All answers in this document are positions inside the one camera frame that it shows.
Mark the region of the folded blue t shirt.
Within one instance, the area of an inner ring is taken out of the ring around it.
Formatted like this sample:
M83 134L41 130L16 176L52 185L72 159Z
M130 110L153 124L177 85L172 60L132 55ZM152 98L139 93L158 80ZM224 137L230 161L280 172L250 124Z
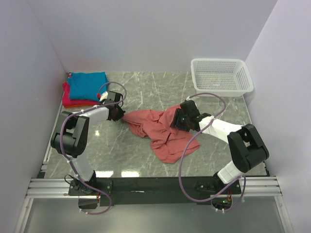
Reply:
M71 100L97 101L98 94L103 94L108 87L105 72L95 73L71 73L67 78L69 85L69 98Z

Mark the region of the aluminium rail frame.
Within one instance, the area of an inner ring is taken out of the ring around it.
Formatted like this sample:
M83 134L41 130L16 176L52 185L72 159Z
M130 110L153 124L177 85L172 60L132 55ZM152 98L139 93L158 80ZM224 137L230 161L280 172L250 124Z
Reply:
M276 177L247 177L239 180L239 186L245 186L245 197L282 196ZM62 179L31 179L25 197L35 198L69 198L69 184Z

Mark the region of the white plastic basket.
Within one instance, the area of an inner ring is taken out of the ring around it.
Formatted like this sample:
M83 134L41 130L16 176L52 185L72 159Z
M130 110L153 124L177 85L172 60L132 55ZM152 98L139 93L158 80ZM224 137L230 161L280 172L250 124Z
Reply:
M254 90L246 63L239 59L196 58L190 63L197 93L220 97L240 97Z

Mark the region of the black base beam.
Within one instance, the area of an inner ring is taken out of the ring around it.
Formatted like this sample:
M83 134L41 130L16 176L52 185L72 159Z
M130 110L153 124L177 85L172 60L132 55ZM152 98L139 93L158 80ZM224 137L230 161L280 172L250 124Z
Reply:
M97 178L87 183L105 192L113 205L190 203L179 185L177 177ZM214 196L225 185L216 177L183 177L186 193L203 200Z

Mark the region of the folded orange t shirt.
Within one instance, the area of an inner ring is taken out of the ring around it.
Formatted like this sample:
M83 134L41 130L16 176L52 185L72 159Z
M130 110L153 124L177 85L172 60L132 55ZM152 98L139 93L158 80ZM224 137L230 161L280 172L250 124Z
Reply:
M74 104L74 105L63 105L64 108L80 108L80 107L90 107L93 106L93 104Z

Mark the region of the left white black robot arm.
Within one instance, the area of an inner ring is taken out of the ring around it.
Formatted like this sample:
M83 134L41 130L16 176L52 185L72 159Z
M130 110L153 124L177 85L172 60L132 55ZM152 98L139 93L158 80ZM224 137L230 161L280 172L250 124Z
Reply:
M125 111L117 104L108 107L94 107L71 113L62 111L58 117L51 138L51 147L65 157L70 164L74 178L79 180L80 189L86 195L96 192L96 172L88 162L86 146L89 127L101 121L118 121Z

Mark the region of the folded magenta t shirt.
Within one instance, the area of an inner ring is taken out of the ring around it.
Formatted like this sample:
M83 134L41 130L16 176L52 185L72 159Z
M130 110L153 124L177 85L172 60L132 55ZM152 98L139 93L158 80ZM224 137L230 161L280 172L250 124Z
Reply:
M74 104L93 104L95 105L96 102L93 100L71 100L69 98L70 93L70 86L67 82L62 84L64 94L62 96L62 105L74 105Z

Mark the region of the salmon pink t shirt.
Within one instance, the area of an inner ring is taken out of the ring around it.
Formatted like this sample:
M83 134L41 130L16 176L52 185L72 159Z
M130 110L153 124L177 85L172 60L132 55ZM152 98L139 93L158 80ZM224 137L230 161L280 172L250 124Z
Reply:
M165 111L136 110L125 114L122 119L134 135L151 139L150 148L161 162L173 164L182 157L192 138L191 133L171 127L177 109L180 109L179 105Z

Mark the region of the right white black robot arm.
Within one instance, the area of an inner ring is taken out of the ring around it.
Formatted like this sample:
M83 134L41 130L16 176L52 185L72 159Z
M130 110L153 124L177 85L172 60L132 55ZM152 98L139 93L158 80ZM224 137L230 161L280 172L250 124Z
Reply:
M253 124L236 125L216 119L210 114L200 114L198 110L188 114L178 108L171 127L208 134L228 144L231 161L213 175L212 181L207 185L209 191L225 193L235 178L269 158L269 151Z

